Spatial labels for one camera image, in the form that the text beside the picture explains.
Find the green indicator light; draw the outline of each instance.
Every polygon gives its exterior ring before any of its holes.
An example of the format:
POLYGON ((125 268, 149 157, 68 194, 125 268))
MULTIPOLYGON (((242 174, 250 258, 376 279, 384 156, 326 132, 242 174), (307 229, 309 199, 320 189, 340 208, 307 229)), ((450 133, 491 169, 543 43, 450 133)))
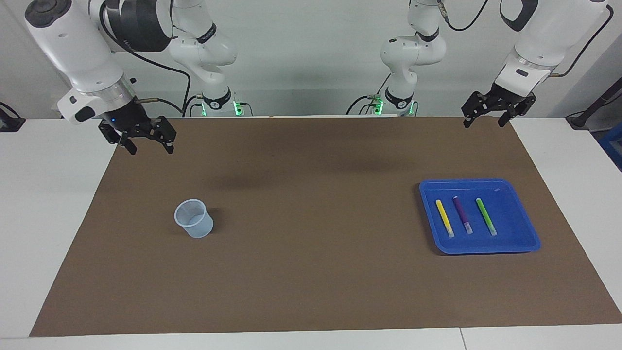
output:
POLYGON ((238 102, 233 101, 233 108, 236 116, 244 115, 244 108, 238 102))
POLYGON ((376 108, 374 109, 374 114, 375 115, 382 115, 383 114, 383 108, 384 108, 384 101, 378 100, 378 102, 376 103, 376 108))

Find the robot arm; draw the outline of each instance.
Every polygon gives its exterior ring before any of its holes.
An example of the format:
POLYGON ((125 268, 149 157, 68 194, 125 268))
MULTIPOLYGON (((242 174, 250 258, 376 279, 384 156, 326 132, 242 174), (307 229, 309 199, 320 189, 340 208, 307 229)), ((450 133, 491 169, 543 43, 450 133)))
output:
POLYGON ((487 94, 474 92, 462 106, 465 127, 491 111, 504 111, 499 125, 525 115, 533 89, 550 77, 567 52, 594 25, 607 0, 503 0, 503 21, 521 35, 487 94))
POLYGON ((73 88, 58 102, 66 119, 81 123, 101 115, 104 137, 131 154, 136 153, 136 146, 130 138, 136 137, 157 141, 169 154, 173 152, 175 130, 165 117, 147 116, 80 6, 72 0, 34 0, 25 17, 35 41, 72 83, 73 88))
POLYGON ((384 42, 381 58, 391 70, 384 97, 390 111, 408 114, 417 86, 414 66, 436 64, 445 57, 447 45, 439 35, 440 18, 437 0, 412 0, 408 23, 415 35, 384 42))
POLYGON ((237 48, 218 30, 205 0, 175 0, 173 14, 181 33, 171 41, 170 55, 201 80, 201 97, 211 114, 239 114, 235 94, 219 68, 235 62, 237 48))

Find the translucent measuring cup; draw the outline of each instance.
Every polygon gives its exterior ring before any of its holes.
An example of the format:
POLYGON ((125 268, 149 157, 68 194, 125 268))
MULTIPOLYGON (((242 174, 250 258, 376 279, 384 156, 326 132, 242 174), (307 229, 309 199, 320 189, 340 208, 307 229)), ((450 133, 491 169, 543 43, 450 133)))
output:
POLYGON ((193 238, 203 238, 214 228, 214 220, 198 199, 189 199, 177 206, 175 222, 193 238))

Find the table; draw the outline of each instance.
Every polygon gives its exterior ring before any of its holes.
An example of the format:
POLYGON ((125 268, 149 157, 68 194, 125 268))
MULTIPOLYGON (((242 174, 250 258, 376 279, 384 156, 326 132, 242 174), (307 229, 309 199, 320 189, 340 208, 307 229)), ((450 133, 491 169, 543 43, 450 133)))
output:
MULTIPOLYGON (((622 324, 287 333, 32 338, 30 329, 114 147, 97 121, 29 120, 0 134, 0 350, 5 349, 618 349, 622 324)), ((622 173, 589 132, 563 119, 512 122, 592 264, 622 308, 622 173)))

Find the blue tray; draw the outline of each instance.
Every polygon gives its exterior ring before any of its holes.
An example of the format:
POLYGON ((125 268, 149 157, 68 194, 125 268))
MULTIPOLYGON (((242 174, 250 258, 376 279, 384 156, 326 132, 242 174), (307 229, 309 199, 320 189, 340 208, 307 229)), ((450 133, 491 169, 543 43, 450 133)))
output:
POLYGON ((512 185, 503 179, 427 180, 419 186, 434 242, 446 254, 520 253, 540 249, 536 233, 512 185), (467 234, 453 197, 458 196, 468 217, 467 234), (481 198, 498 235, 492 236, 475 202, 481 198), (436 200, 443 202, 455 237, 450 238, 436 200))

